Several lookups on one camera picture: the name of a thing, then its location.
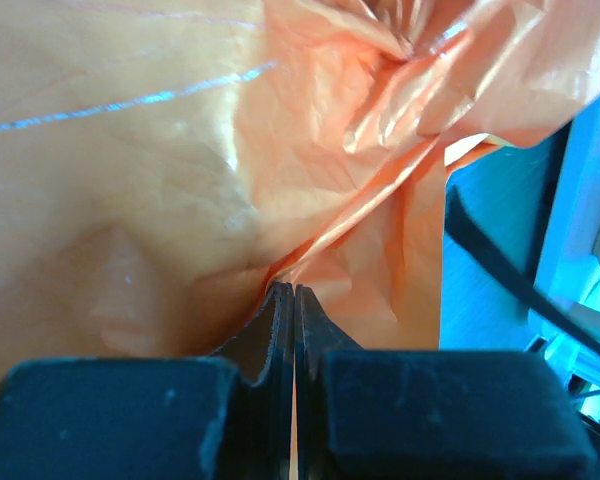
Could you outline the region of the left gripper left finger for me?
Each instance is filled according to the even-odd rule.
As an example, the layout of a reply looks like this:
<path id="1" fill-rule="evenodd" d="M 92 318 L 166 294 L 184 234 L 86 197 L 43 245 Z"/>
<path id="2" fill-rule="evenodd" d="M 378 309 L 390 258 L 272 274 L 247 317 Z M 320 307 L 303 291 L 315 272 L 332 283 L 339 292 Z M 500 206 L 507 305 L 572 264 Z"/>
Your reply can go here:
<path id="1" fill-rule="evenodd" d="M 23 362 L 0 382 L 0 479 L 285 479 L 293 289 L 209 356 Z"/>

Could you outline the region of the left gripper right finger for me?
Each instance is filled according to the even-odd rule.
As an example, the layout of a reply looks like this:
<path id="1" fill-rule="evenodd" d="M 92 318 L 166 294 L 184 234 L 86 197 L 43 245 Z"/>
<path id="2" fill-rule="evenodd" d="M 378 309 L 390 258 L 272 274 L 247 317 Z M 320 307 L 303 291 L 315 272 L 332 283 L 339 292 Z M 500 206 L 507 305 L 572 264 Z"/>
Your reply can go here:
<path id="1" fill-rule="evenodd" d="M 584 479 L 596 452 L 545 360 L 366 350 L 295 293 L 302 479 Z"/>

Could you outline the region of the black ribbon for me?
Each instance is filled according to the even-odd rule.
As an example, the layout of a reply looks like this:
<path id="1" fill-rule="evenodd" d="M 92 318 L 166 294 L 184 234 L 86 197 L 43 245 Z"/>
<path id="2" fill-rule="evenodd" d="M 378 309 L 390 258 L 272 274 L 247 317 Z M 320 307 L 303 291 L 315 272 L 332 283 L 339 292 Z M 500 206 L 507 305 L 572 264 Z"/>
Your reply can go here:
<path id="1" fill-rule="evenodd" d="M 576 324 L 516 268 L 468 214 L 458 188 L 455 186 L 446 196 L 444 230 L 456 244 L 462 247 L 477 264 L 518 301 L 600 358 L 600 341 L 589 331 Z"/>

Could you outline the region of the orange wrapping paper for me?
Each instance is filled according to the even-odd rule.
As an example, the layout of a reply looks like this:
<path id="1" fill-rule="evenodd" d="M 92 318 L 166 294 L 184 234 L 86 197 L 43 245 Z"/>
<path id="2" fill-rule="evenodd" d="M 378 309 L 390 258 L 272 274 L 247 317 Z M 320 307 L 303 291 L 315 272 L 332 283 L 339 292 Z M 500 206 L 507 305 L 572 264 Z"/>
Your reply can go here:
<path id="1" fill-rule="evenodd" d="M 451 173 L 600 96 L 600 1 L 0 1 L 0 382 L 209 356 L 293 289 L 442 351 Z"/>

